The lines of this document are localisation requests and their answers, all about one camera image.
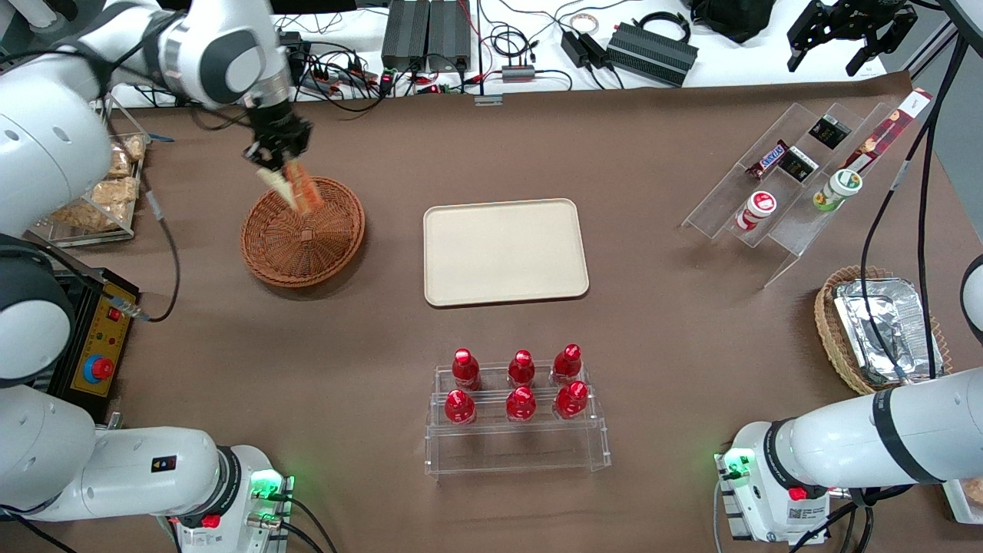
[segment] table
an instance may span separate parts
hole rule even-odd
[[[250,133],[211,135],[184,110],[141,110],[150,132],[176,139],[152,147],[147,175],[184,279],[171,319],[134,328],[119,381],[125,423],[201,428],[217,443],[263,449],[297,475],[298,498],[343,553],[710,552],[712,453],[750,421],[852,396],[820,345],[813,299],[829,274],[857,263],[915,133],[898,139],[864,193],[767,290],[761,284],[781,252],[711,243],[679,224],[793,101],[816,113],[834,101],[863,112],[900,100],[910,86],[890,75],[741,90],[517,94],[490,108],[421,96],[384,102],[355,121],[327,104],[299,106],[316,125],[308,169],[353,189],[368,230],[349,270],[295,292],[263,286],[240,258],[240,225],[264,190],[239,159]],[[407,133],[414,140],[402,140]],[[590,154],[578,150],[583,144]],[[919,163],[909,174],[920,174]],[[586,296],[427,304],[426,209],[554,197],[578,207]],[[917,199],[913,183],[899,189],[871,254],[872,264],[902,277],[916,275]],[[954,367],[975,367],[983,349],[962,320],[957,291],[980,243],[941,170],[933,171],[928,217],[933,313]],[[156,314],[172,284],[170,256],[145,204],[136,228],[132,242],[79,253],[136,282]],[[602,395],[611,467],[439,484],[424,475],[434,365],[460,346],[493,362],[520,347],[548,356],[571,341],[583,346]],[[978,551],[983,528],[947,522],[944,509],[935,488],[879,505],[870,553]],[[150,517],[42,527],[80,552],[173,551]],[[9,524],[0,525],[0,543],[4,553],[49,550]],[[787,549],[726,540],[724,550]]]
[[[789,73],[786,67],[790,50],[788,39],[785,34],[788,28],[802,12],[808,0],[778,0],[772,12],[769,26],[761,31],[760,34],[751,38],[744,44],[736,44],[725,36],[717,34],[706,26],[691,26],[692,37],[690,44],[700,49],[696,64],[690,71],[685,81],[685,87],[720,87],[720,86],[741,86],[741,85],[772,85],[781,83],[824,83],[838,81],[860,81],[885,74],[884,65],[877,58],[865,64],[860,71],[853,77],[848,77],[845,71],[847,62],[853,54],[860,48],[860,42],[834,40],[824,44],[821,48],[806,56],[805,61],[795,73]],[[614,4],[616,0],[606,2],[580,3],[574,4],[561,11],[562,14],[569,14],[579,8],[589,6],[607,6]],[[481,22],[483,36],[488,36],[492,26],[489,21],[503,21],[518,28],[527,36],[543,29],[550,23],[549,18],[542,15],[517,14],[510,11],[507,7],[511,6],[517,10],[542,10],[550,13],[564,5],[564,0],[544,0],[535,4],[523,4],[521,0],[482,0],[481,7],[488,16],[479,18],[477,0],[471,0],[471,19],[477,26]],[[594,34],[594,38],[601,44],[607,45],[613,33],[613,27],[622,22],[629,22],[632,18],[642,19],[650,12],[671,11],[683,12],[689,20],[688,10],[686,10],[679,0],[626,0],[625,3],[607,10],[591,10],[586,13],[598,18],[600,28]],[[323,28],[331,23],[333,16],[330,14],[322,16],[300,16],[296,21],[288,19],[284,28],[287,31],[301,31],[305,39],[327,40],[344,44],[359,52],[359,54],[369,61],[369,70],[379,73],[382,69],[380,51],[382,48],[382,36],[385,31],[387,10],[372,8],[370,11],[361,10],[358,12],[344,13],[340,19],[334,17],[336,23],[328,28],[324,33],[305,32],[304,29],[316,30]],[[274,17],[275,21],[281,21],[281,17]],[[667,36],[678,37],[680,32],[678,27],[666,22],[652,22],[646,26],[648,31],[664,33]],[[543,31],[536,39],[541,43],[535,48],[537,57],[537,69],[558,69],[569,73],[573,80],[575,90],[595,90],[597,85],[591,79],[586,69],[577,70],[573,67],[570,59],[563,52],[559,45],[561,29],[556,24]],[[478,74],[478,62],[475,53],[478,52],[478,38],[472,33],[472,52],[475,59],[473,71],[466,74],[470,77]],[[326,51],[327,47],[321,47],[320,51]],[[506,63],[506,60],[497,54],[494,58],[491,51],[482,48],[485,67],[493,63],[495,68],[499,68]],[[606,88],[617,88],[617,81],[610,71],[597,71],[598,79]],[[634,89],[640,87],[661,87],[655,81],[644,79],[621,70],[618,72],[624,85]],[[561,75],[551,75],[549,79],[538,78],[532,83],[525,84],[504,84],[501,80],[490,81],[486,86],[486,93],[500,92],[530,92],[530,91],[558,91],[565,90],[567,81]],[[442,76],[439,83],[447,85],[458,85],[457,75]],[[477,88],[470,92],[477,93]],[[127,106],[146,106],[149,102],[129,87],[120,87],[114,92],[121,102]],[[301,94],[299,99],[314,100],[313,96]]]

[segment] power supply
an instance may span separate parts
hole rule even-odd
[[[382,65],[397,71],[423,71],[427,53],[428,0],[393,0],[382,39]]]
[[[675,88],[682,87],[696,53],[694,46],[627,23],[607,43],[608,58],[616,67]]]
[[[468,0],[433,0],[431,2],[430,43],[427,53],[439,54],[427,58],[428,70],[468,71],[471,69],[471,26],[465,10],[471,10]]]

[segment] foil container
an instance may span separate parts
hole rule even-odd
[[[875,386],[928,380],[925,325],[915,287],[902,278],[868,278],[867,297],[873,321],[867,315],[859,279],[833,287],[833,302],[861,375]],[[878,343],[875,327],[897,366]],[[932,343],[936,372],[941,374],[942,355],[935,337]]]

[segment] beige tray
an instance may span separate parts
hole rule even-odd
[[[424,214],[431,305],[576,297],[589,285],[577,206],[569,200],[437,206]]]

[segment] wicker basket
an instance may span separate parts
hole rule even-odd
[[[324,206],[299,215],[279,194],[266,191],[243,223],[240,248],[257,278],[300,288],[337,275],[358,251],[365,212],[355,194],[333,180],[313,177]]]
[[[867,268],[868,278],[892,276],[891,273],[876,267]],[[893,388],[897,384],[888,384],[879,387],[870,384],[863,378],[856,358],[853,356],[853,348],[850,346],[849,338],[846,337],[846,331],[839,321],[837,307],[833,304],[833,287],[841,282],[855,280],[857,278],[860,278],[860,267],[854,265],[853,267],[840,269],[826,280],[826,283],[820,288],[819,293],[816,294],[816,328],[819,330],[819,338],[823,341],[826,354],[830,357],[833,367],[837,369],[839,377],[848,386],[853,388],[855,392],[863,396],[873,394],[884,388]],[[931,321],[932,334],[935,335],[935,341],[939,345],[939,353],[942,356],[942,372],[943,374],[952,373],[952,359],[949,357],[949,348],[946,346],[946,339],[939,332],[939,323],[935,320],[935,317],[932,317]]]

